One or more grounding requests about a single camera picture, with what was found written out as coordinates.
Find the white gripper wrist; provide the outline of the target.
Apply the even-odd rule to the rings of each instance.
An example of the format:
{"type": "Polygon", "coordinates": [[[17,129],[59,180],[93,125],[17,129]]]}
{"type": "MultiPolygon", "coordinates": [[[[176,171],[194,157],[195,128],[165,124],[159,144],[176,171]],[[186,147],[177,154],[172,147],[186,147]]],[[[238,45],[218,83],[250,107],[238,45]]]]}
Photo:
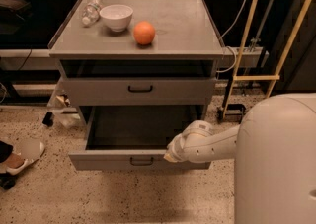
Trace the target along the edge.
{"type": "Polygon", "coordinates": [[[164,159],[171,163],[184,162],[186,160],[184,151],[185,143],[186,140],[183,137],[183,134],[178,134],[175,136],[167,146],[164,159]]]}

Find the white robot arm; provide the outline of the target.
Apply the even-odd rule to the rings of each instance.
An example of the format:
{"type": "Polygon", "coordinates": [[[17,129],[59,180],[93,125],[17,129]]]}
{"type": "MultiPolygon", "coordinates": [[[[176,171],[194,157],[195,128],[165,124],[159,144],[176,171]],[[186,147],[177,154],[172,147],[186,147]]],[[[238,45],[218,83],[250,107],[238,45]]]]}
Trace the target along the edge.
{"type": "Polygon", "coordinates": [[[192,122],[169,143],[178,163],[235,160],[235,224],[316,224],[316,94],[272,96],[213,134],[192,122]]]}

